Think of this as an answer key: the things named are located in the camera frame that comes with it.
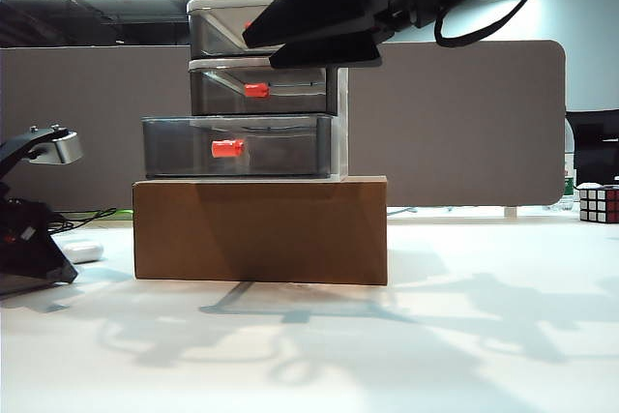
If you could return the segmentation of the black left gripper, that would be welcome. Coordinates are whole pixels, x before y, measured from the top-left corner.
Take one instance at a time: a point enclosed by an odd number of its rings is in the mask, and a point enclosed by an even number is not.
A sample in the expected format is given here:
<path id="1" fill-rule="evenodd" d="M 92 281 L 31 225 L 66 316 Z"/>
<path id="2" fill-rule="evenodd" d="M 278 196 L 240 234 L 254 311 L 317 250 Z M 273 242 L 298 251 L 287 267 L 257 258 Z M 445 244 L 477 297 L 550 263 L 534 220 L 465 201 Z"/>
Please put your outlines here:
<path id="1" fill-rule="evenodd" d="M 47 233 L 49 211 L 42 202 L 1 201 L 1 273 L 71 283 L 77 270 Z"/>

